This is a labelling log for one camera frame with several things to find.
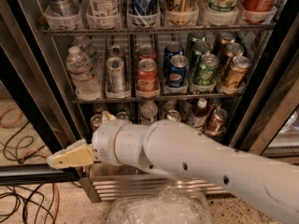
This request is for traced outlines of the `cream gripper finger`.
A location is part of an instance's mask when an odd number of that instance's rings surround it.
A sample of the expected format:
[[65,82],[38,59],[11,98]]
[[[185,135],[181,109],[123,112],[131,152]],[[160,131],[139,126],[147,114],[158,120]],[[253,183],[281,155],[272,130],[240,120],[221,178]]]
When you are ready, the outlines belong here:
[[47,164],[54,169],[65,169],[91,165],[96,157],[91,145],[81,139],[47,157]]
[[110,114],[108,111],[104,110],[102,112],[102,123],[105,124],[109,121],[114,120],[116,117],[112,114]]

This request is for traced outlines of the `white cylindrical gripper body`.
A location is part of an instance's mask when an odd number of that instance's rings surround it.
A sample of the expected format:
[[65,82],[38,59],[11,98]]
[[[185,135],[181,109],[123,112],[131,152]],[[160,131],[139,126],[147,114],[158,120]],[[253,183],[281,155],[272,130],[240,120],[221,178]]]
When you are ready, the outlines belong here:
[[125,119],[110,120],[93,133],[94,155],[99,161],[115,166],[149,166],[145,143],[152,128]]

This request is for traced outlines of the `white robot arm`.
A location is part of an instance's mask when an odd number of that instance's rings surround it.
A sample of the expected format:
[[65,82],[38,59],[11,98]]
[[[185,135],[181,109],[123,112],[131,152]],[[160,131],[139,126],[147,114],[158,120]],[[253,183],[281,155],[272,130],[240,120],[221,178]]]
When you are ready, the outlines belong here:
[[283,224],[299,224],[299,167],[226,147],[169,119],[150,126],[107,120],[88,144],[81,139],[47,158],[54,169],[101,161],[146,173],[208,181]]

